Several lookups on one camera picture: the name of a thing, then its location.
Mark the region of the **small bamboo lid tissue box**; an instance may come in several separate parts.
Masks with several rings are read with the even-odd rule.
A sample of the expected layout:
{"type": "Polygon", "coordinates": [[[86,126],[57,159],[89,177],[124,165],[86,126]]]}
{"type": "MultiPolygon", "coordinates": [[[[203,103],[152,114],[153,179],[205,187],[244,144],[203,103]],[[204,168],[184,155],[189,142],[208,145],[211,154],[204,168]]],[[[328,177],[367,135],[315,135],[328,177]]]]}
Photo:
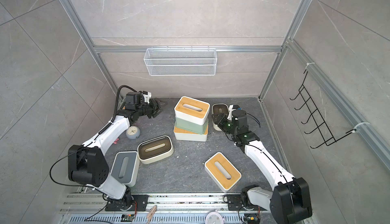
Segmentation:
{"type": "Polygon", "coordinates": [[[183,96],[174,107],[175,116],[195,124],[203,125],[208,118],[210,104],[183,96]]]}

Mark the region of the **green tissue box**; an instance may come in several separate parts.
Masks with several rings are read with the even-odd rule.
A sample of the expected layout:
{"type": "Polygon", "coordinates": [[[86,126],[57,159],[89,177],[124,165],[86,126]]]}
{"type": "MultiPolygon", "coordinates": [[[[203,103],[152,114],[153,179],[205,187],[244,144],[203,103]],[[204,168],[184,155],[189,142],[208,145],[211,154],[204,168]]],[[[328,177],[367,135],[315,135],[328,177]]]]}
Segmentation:
{"type": "Polygon", "coordinates": [[[175,117],[175,127],[183,129],[196,134],[205,134],[206,129],[208,128],[209,119],[206,119],[204,124],[196,124],[194,122],[184,120],[178,117],[175,117]]]}

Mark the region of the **large bamboo lid tissue box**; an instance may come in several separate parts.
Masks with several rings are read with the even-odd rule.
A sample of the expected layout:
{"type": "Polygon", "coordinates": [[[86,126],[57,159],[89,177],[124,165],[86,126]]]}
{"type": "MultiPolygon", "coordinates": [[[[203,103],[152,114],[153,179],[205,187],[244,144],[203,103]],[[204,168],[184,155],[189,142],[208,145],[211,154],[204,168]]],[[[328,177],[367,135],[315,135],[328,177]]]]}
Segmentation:
{"type": "Polygon", "coordinates": [[[174,135],[176,140],[180,141],[197,141],[206,142],[208,137],[208,124],[206,124],[206,130],[204,134],[196,134],[178,127],[174,127],[174,135]]]}

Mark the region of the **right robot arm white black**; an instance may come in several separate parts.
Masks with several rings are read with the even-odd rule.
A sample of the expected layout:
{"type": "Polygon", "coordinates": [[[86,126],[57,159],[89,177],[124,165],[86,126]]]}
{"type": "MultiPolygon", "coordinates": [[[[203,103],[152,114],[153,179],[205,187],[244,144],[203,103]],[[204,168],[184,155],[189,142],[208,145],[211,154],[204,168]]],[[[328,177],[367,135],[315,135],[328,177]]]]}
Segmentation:
{"type": "Polygon", "coordinates": [[[260,138],[249,129],[245,110],[234,107],[228,114],[212,115],[212,120],[256,164],[272,188],[271,191],[257,185],[243,188],[244,208],[268,210],[278,224],[295,224],[312,217],[308,183],[303,178],[295,178],[266,150],[260,138]]]}

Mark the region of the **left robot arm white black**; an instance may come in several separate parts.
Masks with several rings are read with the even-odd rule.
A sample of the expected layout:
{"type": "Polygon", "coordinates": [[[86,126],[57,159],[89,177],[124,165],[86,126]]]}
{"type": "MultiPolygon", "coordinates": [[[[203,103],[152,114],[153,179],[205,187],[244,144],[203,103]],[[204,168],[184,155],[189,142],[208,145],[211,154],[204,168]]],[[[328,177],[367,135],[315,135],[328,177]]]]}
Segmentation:
{"type": "Polygon", "coordinates": [[[109,173],[105,154],[123,132],[132,126],[139,117],[157,117],[165,102],[152,98],[150,92],[129,92],[125,107],[120,109],[115,103],[109,122],[89,140],[81,145],[73,145],[68,150],[68,178],[70,181],[95,187],[111,200],[121,200],[130,188],[120,183],[109,173]]]}

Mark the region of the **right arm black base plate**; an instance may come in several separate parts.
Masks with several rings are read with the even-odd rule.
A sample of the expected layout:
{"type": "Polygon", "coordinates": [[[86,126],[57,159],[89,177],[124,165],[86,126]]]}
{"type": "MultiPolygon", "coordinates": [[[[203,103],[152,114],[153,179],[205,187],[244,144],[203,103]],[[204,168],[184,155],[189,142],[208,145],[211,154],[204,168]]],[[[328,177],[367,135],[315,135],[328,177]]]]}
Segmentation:
{"type": "Polygon", "coordinates": [[[227,203],[229,211],[238,211],[240,208],[244,210],[253,210],[254,206],[249,203],[245,194],[227,194],[224,195],[223,201],[227,203]]]}

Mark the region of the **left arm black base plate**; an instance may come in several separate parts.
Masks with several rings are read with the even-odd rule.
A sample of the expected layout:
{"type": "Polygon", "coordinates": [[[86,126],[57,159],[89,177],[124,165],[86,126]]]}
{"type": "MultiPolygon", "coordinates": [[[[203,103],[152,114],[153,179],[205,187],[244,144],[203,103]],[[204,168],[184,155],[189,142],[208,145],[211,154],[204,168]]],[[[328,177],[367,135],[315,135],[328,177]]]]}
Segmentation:
{"type": "Polygon", "coordinates": [[[148,199],[148,195],[124,196],[121,200],[109,198],[105,211],[145,211],[148,199]]]}

